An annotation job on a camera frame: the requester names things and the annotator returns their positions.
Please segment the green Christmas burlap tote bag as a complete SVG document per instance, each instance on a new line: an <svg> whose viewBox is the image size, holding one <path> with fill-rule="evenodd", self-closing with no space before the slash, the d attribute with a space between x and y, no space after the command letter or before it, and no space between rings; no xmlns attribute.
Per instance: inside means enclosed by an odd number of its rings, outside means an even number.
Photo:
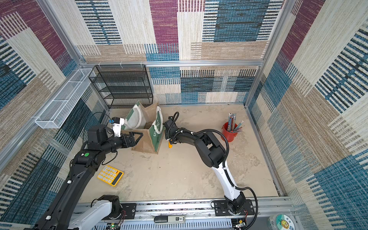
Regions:
<svg viewBox="0 0 368 230"><path fill-rule="evenodd" d="M128 113L121 133L143 133L143 137L132 149L143 153L158 154L164 136L163 114L158 103L144 107L138 101Z"/></svg>

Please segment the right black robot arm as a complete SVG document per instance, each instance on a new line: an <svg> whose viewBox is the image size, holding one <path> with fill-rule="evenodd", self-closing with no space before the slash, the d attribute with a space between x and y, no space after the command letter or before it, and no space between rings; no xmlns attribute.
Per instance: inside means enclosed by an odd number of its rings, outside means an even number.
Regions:
<svg viewBox="0 0 368 230"><path fill-rule="evenodd" d="M246 201L243 193L249 190L255 200L255 216L258 215L258 199L255 192L250 187L238 187L227 165L229 156L229 142L225 136L215 129L203 129L198 132L192 132L184 127L178 127L176 121L179 118L179 112L168 117L164 122L165 138L170 144L185 143L195 146L202 162L211 168L224 191L224 197L227 201L227 207L232 215L238 215Z"/></svg>

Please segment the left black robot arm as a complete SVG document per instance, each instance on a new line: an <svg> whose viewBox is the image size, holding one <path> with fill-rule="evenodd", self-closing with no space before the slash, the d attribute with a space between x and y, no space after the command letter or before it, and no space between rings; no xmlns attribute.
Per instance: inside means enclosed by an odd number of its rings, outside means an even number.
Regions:
<svg viewBox="0 0 368 230"><path fill-rule="evenodd" d="M88 139L71 162L69 174L55 199L43 216L36 222L34 230L68 230L70 221L82 193L98 171L106 155L138 144L141 132L128 132L119 137L109 136L113 130L106 125L92 126Z"/></svg>

